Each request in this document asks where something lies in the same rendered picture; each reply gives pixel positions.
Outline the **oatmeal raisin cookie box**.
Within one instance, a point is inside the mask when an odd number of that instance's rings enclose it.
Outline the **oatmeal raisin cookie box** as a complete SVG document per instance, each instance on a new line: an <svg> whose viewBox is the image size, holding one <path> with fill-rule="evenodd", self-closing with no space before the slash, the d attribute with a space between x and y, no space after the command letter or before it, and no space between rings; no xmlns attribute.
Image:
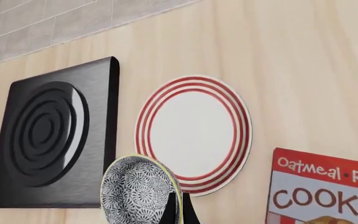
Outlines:
<svg viewBox="0 0 358 224"><path fill-rule="evenodd" d="M274 149L264 224L358 224L358 161Z"/></svg>

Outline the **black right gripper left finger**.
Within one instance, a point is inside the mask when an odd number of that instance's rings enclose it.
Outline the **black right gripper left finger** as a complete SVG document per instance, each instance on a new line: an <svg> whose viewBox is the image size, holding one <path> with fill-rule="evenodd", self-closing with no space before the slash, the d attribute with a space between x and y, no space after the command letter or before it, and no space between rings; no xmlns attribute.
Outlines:
<svg viewBox="0 0 358 224"><path fill-rule="evenodd" d="M177 204L180 202L180 195L171 192L165 210L160 219L160 224L180 224L180 213L177 214Z"/></svg>

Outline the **black patterned bowl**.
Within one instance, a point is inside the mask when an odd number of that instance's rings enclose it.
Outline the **black patterned bowl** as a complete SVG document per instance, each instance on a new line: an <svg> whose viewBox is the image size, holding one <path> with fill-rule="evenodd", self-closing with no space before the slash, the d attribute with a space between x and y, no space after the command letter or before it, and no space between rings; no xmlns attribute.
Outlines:
<svg viewBox="0 0 358 224"><path fill-rule="evenodd" d="M100 200L109 224L158 224L169 195L173 222L182 222L182 192L172 171L141 154L116 159L103 175Z"/></svg>

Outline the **flat black stove plate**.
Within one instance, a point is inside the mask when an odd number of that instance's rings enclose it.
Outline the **flat black stove plate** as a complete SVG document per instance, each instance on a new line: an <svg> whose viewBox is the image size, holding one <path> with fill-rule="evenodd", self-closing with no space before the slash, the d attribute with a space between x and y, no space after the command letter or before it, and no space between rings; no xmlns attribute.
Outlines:
<svg viewBox="0 0 358 224"><path fill-rule="evenodd" d="M106 57L13 82L0 131L0 208L98 208L116 156L120 65Z"/></svg>

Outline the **white plate with red rings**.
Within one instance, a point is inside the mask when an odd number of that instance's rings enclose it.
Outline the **white plate with red rings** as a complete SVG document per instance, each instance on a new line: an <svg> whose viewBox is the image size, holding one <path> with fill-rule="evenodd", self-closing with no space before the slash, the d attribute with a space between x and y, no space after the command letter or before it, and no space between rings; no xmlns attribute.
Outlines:
<svg viewBox="0 0 358 224"><path fill-rule="evenodd" d="M206 75L183 76L147 98L134 144L136 152L171 169L182 191L200 197L241 171L252 145L252 121L230 85Z"/></svg>

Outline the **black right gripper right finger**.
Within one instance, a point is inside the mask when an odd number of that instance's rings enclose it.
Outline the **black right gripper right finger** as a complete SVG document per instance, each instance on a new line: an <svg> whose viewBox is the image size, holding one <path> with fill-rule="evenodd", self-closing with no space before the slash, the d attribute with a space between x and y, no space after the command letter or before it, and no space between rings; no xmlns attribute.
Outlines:
<svg viewBox="0 0 358 224"><path fill-rule="evenodd" d="M193 208L190 194L188 192L183 192L182 209L183 224L201 224Z"/></svg>

